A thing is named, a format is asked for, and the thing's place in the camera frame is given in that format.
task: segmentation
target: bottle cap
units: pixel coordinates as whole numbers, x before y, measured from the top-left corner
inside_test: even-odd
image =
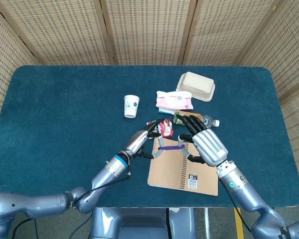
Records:
[[[219,120],[215,120],[215,127],[218,127],[219,126]]]

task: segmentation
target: spiral binding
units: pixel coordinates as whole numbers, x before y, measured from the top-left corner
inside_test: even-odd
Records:
[[[185,143],[184,145],[185,145],[185,149],[188,151],[188,144]],[[186,173],[187,173],[187,158],[185,156],[183,156],[181,179],[180,179],[180,189],[185,189]]]

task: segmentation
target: paper cup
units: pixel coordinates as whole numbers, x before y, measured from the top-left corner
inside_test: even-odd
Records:
[[[140,98],[138,96],[127,95],[124,97],[124,116],[126,118],[135,118],[138,111]]]

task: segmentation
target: robotic arm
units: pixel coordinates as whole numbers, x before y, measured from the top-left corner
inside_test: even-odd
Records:
[[[180,135],[194,143],[200,154],[195,162],[217,167],[218,178],[236,197],[247,212],[259,212],[260,216],[251,228],[255,239],[299,239],[299,222],[286,226],[283,217],[269,207],[237,168],[227,160],[228,150],[211,129],[206,129],[197,117],[177,115],[192,135]],[[193,156],[185,154],[191,160]]]
[[[126,147],[107,162],[106,166],[93,178],[92,190],[83,187],[68,192],[47,196],[24,196],[13,192],[0,193],[0,239],[6,239],[14,216],[18,212],[25,212],[30,219],[56,216],[63,214],[67,209],[76,207],[81,213],[89,213],[95,207],[107,186],[116,182],[116,179],[128,169],[126,178],[131,175],[130,159],[136,156],[152,155],[143,152],[143,144],[151,137],[159,137],[153,129],[164,119],[156,120],[143,130],[136,132]]]

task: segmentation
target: notebook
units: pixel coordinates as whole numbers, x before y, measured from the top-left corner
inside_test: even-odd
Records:
[[[177,145],[177,141],[164,138],[165,146]],[[194,156],[199,156],[194,144],[184,143]],[[158,151],[158,140],[154,140],[153,153]],[[193,163],[184,157],[181,150],[164,150],[150,161],[148,184],[155,187],[176,189],[194,193],[218,195],[218,176],[215,167]]]

